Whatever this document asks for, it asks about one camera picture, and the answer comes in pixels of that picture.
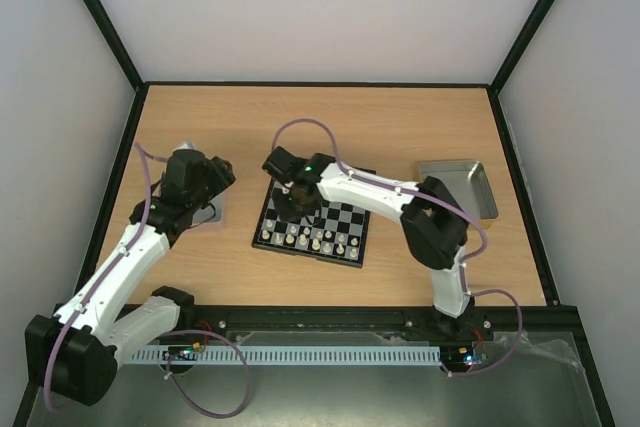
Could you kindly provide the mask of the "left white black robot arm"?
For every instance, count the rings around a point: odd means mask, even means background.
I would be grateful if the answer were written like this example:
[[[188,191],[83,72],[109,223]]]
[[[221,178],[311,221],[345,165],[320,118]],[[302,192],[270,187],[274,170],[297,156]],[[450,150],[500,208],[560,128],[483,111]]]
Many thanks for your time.
[[[146,273],[192,227],[195,214],[234,181],[230,162],[180,148],[167,158],[157,183],[145,182],[144,199],[102,265],[51,317],[37,315],[25,329],[28,377],[42,388],[47,405],[54,394],[97,403],[135,352],[192,325],[195,298],[173,287],[157,288],[128,314],[122,309]],[[159,195],[152,193],[155,186]]]

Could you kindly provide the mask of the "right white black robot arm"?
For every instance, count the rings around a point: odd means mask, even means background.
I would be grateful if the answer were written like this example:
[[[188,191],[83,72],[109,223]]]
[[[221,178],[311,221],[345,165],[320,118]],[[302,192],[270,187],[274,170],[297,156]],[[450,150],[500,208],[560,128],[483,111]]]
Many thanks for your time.
[[[304,217],[327,201],[399,224],[410,254],[430,271],[434,327],[450,339],[470,328],[474,301],[465,278],[469,221],[441,181],[392,180],[326,154],[305,159],[282,147],[268,155],[262,170],[281,185],[274,202],[282,219]]]

